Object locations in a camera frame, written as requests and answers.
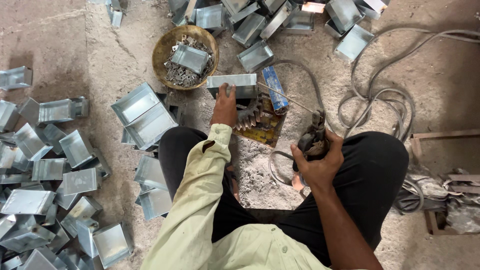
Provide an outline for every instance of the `man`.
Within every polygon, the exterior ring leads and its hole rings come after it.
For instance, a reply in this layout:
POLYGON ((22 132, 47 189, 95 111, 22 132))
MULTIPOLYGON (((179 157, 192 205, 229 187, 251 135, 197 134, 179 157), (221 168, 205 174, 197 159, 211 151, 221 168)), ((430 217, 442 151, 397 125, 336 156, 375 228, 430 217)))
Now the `man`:
POLYGON ((173 198, 141 270, 382 269, 373 250, 406 174, 408 154, 394 137, 366 132, 345 141, 327 131, 330 150, 307 162, 291 145, 312 192, 277 224, 259 224, 235 199, 225 164, 237 121, 235 86, 220 87, 207 137, 167 131, 159 159, 173 198))

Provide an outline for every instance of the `black pants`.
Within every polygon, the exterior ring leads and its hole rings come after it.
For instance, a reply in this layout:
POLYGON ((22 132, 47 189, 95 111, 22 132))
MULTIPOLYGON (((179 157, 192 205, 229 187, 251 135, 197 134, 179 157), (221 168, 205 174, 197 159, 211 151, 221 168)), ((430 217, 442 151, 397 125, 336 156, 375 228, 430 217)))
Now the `black pants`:
MULTIPOLYGON (((187 156, 205 133, 188 127, 175 127, 161 138, 159 159, 170 195, 179 187, 187 156)), ((382 223, 402 186, 408 166, 408 153, 394 137, 380 132, 364 132, 344 141, 345 158, 336 174, 335 191, 366 242, 375 249, 382 223)), ((233 230, 259 223, 230 192, 231 180, 225 170, 223 194, 215 211, 212 242, 233 230)), ((321 263, 330 266, 320 215, 312 194, 289 216, 276 224, 286 235, 305 244, 321 263)))

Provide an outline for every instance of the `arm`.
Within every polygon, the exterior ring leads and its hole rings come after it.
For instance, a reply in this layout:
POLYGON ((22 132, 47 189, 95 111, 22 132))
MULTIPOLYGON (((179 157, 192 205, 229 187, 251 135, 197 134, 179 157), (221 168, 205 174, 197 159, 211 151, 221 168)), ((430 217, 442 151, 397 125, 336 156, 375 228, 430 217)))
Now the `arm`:
POLYGON ((307 162, 296 145, 290 147, 299 171, 310 186, 317 203, 332 268, 382 270, 332 185, 333 178, 343 163, 343 139, 328 129, 326 136, 331 144, 322 160, 307 162))
POLYGON ((227 84, 220 87, 208 139, 188 154, 172 208, 141 270, 207 269, 212 253, 213 217, 223 192, 225 163, 230 161, 231 126, 237 121, 235 87, 232 86, 230 97, 226 87, 227 84))

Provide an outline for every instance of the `welding rod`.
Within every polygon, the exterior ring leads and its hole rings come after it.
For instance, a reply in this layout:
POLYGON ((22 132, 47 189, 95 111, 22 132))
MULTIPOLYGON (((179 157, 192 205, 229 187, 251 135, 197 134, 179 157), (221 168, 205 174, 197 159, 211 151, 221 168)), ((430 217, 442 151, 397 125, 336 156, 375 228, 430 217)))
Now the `welding rod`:
POLYGON ((299 105, 300 107, 302 107, 302 108, 306 109, 307 111, 309 111, 309 112, 313 113, 313 110, 311 110, 311 109, 309 109, 309 108, 307 108, 307 107, 305 107, 305 106, 301 105, 300 103, 298 103, 298 102, 294 101, 293 99, 291 99, 291 98, 289 98, 289 97, 285 96, 284 94, 282 94, 282 93, 280 93, 280 92, 278 92, 278 91, 276 91, 276 90, 274 90, 274 89, 271 89, 270 87, 268 87, 268 86, 266 86, 266 85, 264 85, 264 84, 262 84, 262 83, 259 83, 259 82, 257 82, 257 83, 258 83, 259 85, 261 85, 261 86, 263 86, 263 87, 266 87, 266 88, 268 88, 268 89, 270 89, 270 90, 274 91, 275 93, 277 93, 277 94, 279 94, 279 95, 283 96, 284 98, 286 98, 286 99, 290 100, 291 102, 293 102, 293 103, 295 103, 295 104, 299 105))

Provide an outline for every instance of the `light green shirt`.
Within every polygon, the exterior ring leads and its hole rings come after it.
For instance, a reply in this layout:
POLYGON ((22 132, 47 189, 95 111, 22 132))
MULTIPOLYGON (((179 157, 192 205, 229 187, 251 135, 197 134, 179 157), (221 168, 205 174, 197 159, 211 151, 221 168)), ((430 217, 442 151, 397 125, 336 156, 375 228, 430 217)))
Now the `light green shirt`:
POLYGON ((232 129, 214 124, 190 151, 173 206, 141 270, 325 270, 306 245, 271 224, 248 224, 212 244, 232 129), (215 144, 202 152, 204 144, 215 144))

